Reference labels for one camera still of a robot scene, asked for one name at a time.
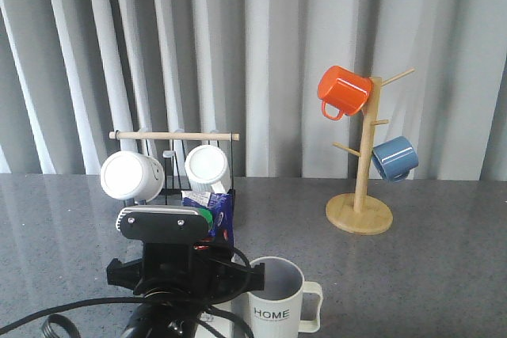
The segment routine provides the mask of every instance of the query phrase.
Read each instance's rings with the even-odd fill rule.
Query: round wooden base
[[[363,210],[355,212],[354,193],[340,194],[330,199],[326,205],[326,216],[339,229],[360,235],[381,234],[393,222],[389,207],[370,196],[366,196]]]

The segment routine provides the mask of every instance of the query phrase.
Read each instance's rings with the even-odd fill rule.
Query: white mug
[[[101,167],[101,186],[114,199],[151,201],[164,185],[158,160],[123,150],[109,156]]]
[[[265,263],[263,291],[248,292],[248,315],[256,338],[297,338],[299,332],[320,329],[322,288],[313,281],[305,281],[303,272],[287,259],[266,256],[251,262],[252,267]],[[301,321],[303,293],[318,296],[313,321]]]
[[[185,171],[194,192],[227,193],[231,173],[225,153],[217,146],[198,146],[185,160]]]

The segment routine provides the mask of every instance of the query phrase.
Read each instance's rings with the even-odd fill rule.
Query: curtain fold
[[[238,132],[236,175],[353,177],[356,158],[332,143],[357,150],[362,116],[328,120],[317,98],[339,65],[382,78],[416,69],[383,88],[379,119],[390,123],[375,134],[413,143],[410,178],[507,180],[507,0],[0,0],[0,10],[3,173],[97,174],[119,146],[109,131],[144,129]],[[158,159],[169,149],[120,147]]]

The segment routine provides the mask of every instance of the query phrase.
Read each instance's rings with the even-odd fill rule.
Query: mug
[[[158,160],[130,152],[116,152],[101,167],[101,186],[114,199],[151,201],[164,185],[164,169]]]
[[[318,98],[322,100],[322,114],[328,119],[339,120],[344,114],[352,116],[359,112],[372,91],[373,82],[340,66],[332,66],[324,73],[318,84]],[[331,116],[326,105],[338,108],[339,113]]]
[[[399,136],[373,148],[373,164],[384,180],[405,180],[411,169],[419,165],[419,158],[407,138]]]
[[[248,292],[248,314],[253,336],[258,338],[297,338],[299,332],[320,329],[322,288],[305,281],[301,269],[291,261],[266,256],[251,262],[265,263],[263,291]],[[318,305],[313,321],[301,321],[303,293],[316,294]]]
[[[198,146],[185,160],[185,171],[194,192],[227,193],[231,173],[225,153],[217,146]]]

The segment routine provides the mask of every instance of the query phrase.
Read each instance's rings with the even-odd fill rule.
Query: gray countertop
[[[507,183],[371,180],[392,210],[384,234],[326,219],[352,180],[237,178],[235,245],[282,256],[322,284],[313,337],[506,337]],[[107,285],[109,261],[140,257],[114,228],[123,204],[96,176],[0,175],[0,325],[84,298],[129,296]],[[66,312],[83,338],[120,336],[135,306]],[[42,320],[5,336],[40,336]]]

